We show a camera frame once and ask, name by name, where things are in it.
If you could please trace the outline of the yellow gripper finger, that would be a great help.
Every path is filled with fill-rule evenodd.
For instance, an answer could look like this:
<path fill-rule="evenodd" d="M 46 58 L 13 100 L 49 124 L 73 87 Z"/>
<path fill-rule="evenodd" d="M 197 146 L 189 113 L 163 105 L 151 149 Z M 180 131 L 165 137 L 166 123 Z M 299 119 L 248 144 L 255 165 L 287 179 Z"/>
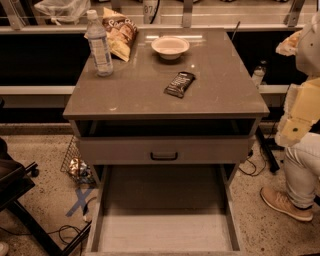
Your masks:
<path fill-rule="evenodd" d="M 295 55 L 300 35 L 300 31 L 294 32 L 276 47 L 276 52 L 284 56 Z"/>
<path fill-rule="evenodd" d="M 320 78 L 292 84 L 284 103 L 284 115 L 277 127 L 275 142 L 282 147 L 298 143 L 320 120 Z"/>

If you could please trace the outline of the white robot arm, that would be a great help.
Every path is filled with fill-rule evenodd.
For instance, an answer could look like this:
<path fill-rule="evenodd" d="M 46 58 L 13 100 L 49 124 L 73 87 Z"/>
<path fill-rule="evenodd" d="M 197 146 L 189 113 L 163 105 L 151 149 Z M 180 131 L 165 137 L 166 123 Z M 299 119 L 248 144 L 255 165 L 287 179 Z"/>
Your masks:
<path fill-rule="evenodd" d="M 296 68 L 307 75 L 301 85 L 292 84 L 284 103 L 284 114 L 275 141 L 289 147 L 298 143 L 320 120 L 320 12 L 304 28 L 280 43 L 276 52 L 296 59 Z"/>

